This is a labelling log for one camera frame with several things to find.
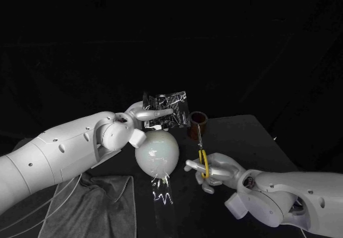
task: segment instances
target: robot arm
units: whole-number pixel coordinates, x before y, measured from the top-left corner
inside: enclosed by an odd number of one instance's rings
[[[207,184],[203,190],[209,193],[213,193],[209,185],[223,184],[236,189],[225,202],[236,219],[249,212],[271,227],[292,225],[310,233],[341,237],[343,175],[320,172],[245,171],[226,155],[215,153],[209,157],[212,178],[203,180],[196,176],[196,179]],[[197,173],[203,172],[205,166],[197,164],[197,160],[189,160],[186,164],[186,171],[193,168]]]
[[[34,192],[99,165],[127,142],[138,148],[145,140],[140,121],[171,113],[145,111],[138,102],[125,113],[101,112],[42,132],[0,157],[0,214]]]

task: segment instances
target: white balloon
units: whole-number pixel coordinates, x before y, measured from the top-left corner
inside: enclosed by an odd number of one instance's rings
[[[164,130],[145,133],[147,139],[135,149],[135,160],[143,171],[154,178],[170,175],[179,161],[179,145],[173,135]]]

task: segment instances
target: table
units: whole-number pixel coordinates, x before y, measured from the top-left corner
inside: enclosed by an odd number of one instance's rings
[[[194,171],[183,170],[186,160],[197,158],[197,143],[186,135],[186,128],[168,130],[179,143],[179,163],[171,173],[171,196],[179,237],[303,237],[294,226],[271,228],[248,213],[236,220],[225,207],[235,190],[215,187],[215,194],[203,192]],[[297,171],[256,118],[251,115],[209,119],[203,135],[206,153],[230,156],[248,169],[266,172]],[[141,171],[134,147],[127,144],[118,155],[88,171],[92,176],[132,175],[135,187],[137,235],[156,237],[151,179]]]

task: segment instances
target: yellow scissors handle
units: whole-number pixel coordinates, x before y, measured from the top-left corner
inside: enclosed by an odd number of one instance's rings
[[[206,174],[202,173],[202,178],[206,179],[209,177],[209,162],[207,162],[207,156],[205,150],[199,150],[199,160],[200,164],[205,164]]]

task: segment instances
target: cloth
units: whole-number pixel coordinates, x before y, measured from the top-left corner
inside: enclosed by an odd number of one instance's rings
[[[60,183],[55,194],[69,181]],[[53,198],[49,216],[68,198],[78,178]],[[43,223],[39,238],[135,238],[134,179],[131,176],[91,177],[85,172],[58,212]]]

